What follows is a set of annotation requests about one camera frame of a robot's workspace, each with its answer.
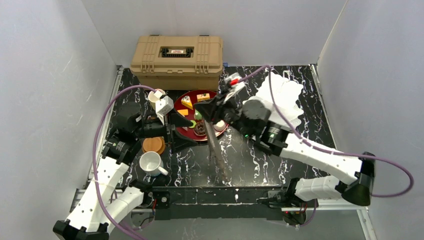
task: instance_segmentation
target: gray floor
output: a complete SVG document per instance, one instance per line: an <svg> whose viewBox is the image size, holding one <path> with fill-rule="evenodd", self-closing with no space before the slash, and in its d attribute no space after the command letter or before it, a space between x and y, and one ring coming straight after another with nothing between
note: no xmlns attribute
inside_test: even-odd
<svg viewBox="0 0 424 240"><path fill-rule="evenodd" d="M356 210L317 211L313 221L299 230L283 221L197 218L155 221L141 235L148 240L365 240ZM115 229L110 239L131 238Z"/></svg>

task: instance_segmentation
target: toolbox lid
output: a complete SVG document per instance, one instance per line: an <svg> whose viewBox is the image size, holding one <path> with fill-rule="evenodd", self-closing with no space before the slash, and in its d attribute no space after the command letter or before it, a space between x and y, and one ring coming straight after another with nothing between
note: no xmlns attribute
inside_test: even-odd
<svg viewBox="0 0 424 240"><path fill-rule="evenodd" d="M141 36L130 70L137 76L219 76L223 40L219 36Z"/></svg>

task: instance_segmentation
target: green food item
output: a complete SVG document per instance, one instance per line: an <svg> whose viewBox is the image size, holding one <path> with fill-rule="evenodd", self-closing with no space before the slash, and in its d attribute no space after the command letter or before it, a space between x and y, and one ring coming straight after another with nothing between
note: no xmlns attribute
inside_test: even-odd
<svg viewBox="0 0 424 240"><path fill-rule="evenodd" d="M196 121L195 120L191 120L190 122L193 123L192 126L189 126L190 129L194 129L196 127Z"/></svg>
<svg viewBox="0 0 424 240"><path fill-rule="evenodd" d="M197 110L194 112L194 119L202 120L202 115Z"/></svg>

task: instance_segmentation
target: mug handle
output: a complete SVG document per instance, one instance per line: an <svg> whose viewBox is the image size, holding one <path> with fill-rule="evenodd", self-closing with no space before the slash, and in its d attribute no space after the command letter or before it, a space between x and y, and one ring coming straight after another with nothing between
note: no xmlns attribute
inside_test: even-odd
<svg viewBox="0 0 424 240"><path fill-rule="evenodd" d="M163 168L163 167L159 167L158 168L158 170L159 170L159 172L161 173L161 174L163 174L163 175L165 175L165 176L167 176L168 175L168 171L167 170L165 170L165 168Z"/></svg>

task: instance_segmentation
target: cup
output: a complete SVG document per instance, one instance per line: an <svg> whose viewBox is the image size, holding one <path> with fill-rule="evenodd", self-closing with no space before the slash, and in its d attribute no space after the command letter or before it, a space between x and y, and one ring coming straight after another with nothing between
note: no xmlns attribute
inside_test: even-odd
<svg viewBox="0 0 424 240"><path fill-rule="evenodd" d="M149 176L156 177L159 174L168 175L164 169L161 156L155 151L148 151L140 157L140 167Z"/></svg>
<svg viewBox="0 0 424 240"><path fill-rule="evenodd" d="M166 94L165 93L165 91L164 90L162 90L162 89L159 89L159 88L157 88L156 89L157 91L160 91L162 94ZM153 110L156 110L156 108L155 108L155 103L156 103L156 101L158 101L159 100L159 98L157 98L155 95L153 95L154 94L154 92L153 91L150 91L149 93L148 93L148 95L147 95L147 99L148 99L148 101L150 102L150 106L153 108Z"/></svg>

